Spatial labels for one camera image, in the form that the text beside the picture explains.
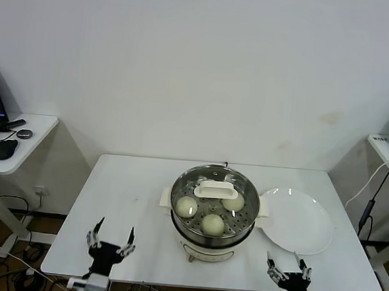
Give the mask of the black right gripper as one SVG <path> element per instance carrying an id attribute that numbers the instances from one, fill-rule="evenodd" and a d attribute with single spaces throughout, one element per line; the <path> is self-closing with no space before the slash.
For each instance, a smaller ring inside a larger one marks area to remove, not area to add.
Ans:
<path id="1" fill-rule="evenodd" d="M 267 251 L 267 274 L 274 282 L 278 282 L 279 288 L 285 291 L 308 291 L 312 279 L 312 268 L 307 266 L 305 260 L 297 252 L 294 252 L 294 257 L 302 273 L 284 273 L 276 265 L 271 253 Z"/>

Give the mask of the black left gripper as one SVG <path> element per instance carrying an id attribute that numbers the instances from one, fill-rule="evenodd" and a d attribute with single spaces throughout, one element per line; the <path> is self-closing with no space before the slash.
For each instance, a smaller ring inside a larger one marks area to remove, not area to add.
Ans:
<path id="1" fill-rule="evenodd" d="M 112 267 L 115 264 L 121 263 L 125 257 L 134 252 L 135 228 L 131 228 L 127 244 L 123 247 L 104 241 L 100 242 L 98 234 L 104 219 L 105 218 L 103 217 L 95 227 L 87 233 L 86 239 L 89 248 L 88 254 L 93 258 L 89 273 L 109 277 Z"/>

